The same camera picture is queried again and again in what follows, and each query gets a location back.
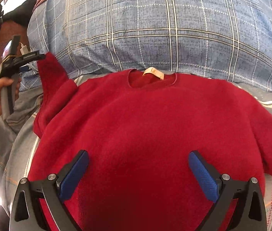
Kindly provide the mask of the red knit sweater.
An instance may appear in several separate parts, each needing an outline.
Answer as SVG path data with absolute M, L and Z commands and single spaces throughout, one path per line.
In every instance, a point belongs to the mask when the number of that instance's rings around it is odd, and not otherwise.
M 272 114 L 229 82 L 138 70 L 77 85 L 54 55 L 38 63 L 43 103 L 30 180 L 80 150 L 88 169 L 66 202 L 82 230 L 195 230 L 212 203 L 188 166 L 197 150 L 220 173 L 272 176 Z

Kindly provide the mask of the grey patterned bed sheet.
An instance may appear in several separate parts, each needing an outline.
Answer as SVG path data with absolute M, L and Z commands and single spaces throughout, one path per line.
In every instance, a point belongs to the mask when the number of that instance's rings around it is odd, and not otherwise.
M 17 184 L 28 175 L 39 137 L 33 123 L 42 104 L 43 89 L 35 87 L 20 93 L 14 113 L 0 118 L 0 197 L 3 212 L 10 214 Z M 267 229 L 272 230 L 272 176 L 265 177 Z

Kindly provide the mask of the blue plaid pillow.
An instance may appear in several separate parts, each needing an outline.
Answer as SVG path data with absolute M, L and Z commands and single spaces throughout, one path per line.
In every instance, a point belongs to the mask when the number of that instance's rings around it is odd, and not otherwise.
M 272 92 L 272 0 L 46 0 L 27 35 L 71 78 L 155 67 Z

